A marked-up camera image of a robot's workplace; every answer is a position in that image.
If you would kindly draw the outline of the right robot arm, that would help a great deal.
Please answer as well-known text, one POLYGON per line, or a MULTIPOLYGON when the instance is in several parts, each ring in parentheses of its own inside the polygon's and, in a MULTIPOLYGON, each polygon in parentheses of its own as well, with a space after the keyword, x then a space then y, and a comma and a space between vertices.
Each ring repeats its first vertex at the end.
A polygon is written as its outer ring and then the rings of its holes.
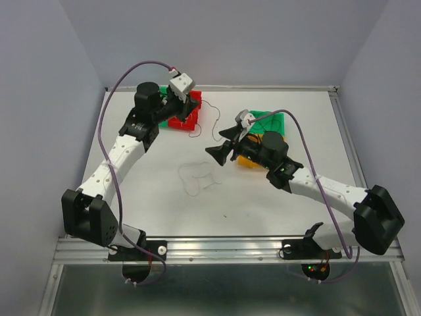
POLYGON ((328 208, 332 223, 316 223, 305 233, 303 251, 307 255, 317 257, 338 247, 360 247, 383 255, 403 228, 405 220, 384 187, 355 187, 315 174, 288 157, 289 146, 277 132, 240 138, 229 128, 221 134, 226 141, 205 150, 219 165, 244 157, 265 168, 275 188, 328 208))

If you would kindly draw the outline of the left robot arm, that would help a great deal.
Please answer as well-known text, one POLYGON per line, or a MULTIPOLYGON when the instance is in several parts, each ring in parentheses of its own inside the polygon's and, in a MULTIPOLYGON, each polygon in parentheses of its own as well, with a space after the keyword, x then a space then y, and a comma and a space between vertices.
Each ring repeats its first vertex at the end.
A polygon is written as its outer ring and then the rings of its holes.
POLYGON ((131 259, 146 253, 146 233, 123 223, 122 213, 114 214, 114 198, 122 202, 119 185, 149 150, 159 135, 159 124, 176 117, 184 122, 199 107, 191 96, 194 84, 177 88, 171 83, 166 95, 154 82, 137 86, 134 107, 110 150, 102 145, 104 159, 93 174, 77 189, 68 189, 61 198, 64 230, 68 235, 98 246, 124 247, 131 259))

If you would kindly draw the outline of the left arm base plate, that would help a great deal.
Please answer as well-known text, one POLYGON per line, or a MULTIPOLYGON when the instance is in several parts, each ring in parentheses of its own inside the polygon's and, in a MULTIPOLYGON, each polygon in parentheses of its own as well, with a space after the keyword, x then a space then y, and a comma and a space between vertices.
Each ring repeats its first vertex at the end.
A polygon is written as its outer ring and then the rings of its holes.
MULTIPOLYGON (((166 240, 147 240, 146 250, 153 253, 166 261, 166 252, 168 249, 168 242, 166 240)), ((108 260, 111 262, 146 262, 155 261, 156 258, 150 257, 149 255, 139 251, 135 248, 125 248, 122 246, 112 246, 112 250, 109 250, 108 260)))

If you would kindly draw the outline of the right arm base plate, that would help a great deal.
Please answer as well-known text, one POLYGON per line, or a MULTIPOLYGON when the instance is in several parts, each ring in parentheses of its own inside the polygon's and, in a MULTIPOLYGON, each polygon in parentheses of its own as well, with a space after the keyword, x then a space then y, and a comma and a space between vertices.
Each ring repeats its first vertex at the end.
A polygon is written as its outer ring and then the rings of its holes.
POLYGON ((313 240, 286 239, 282 240, 279 257, 285 260, 311 260, 311 259, 341 259, 342 254, 334 250, 323 250, 313 240))

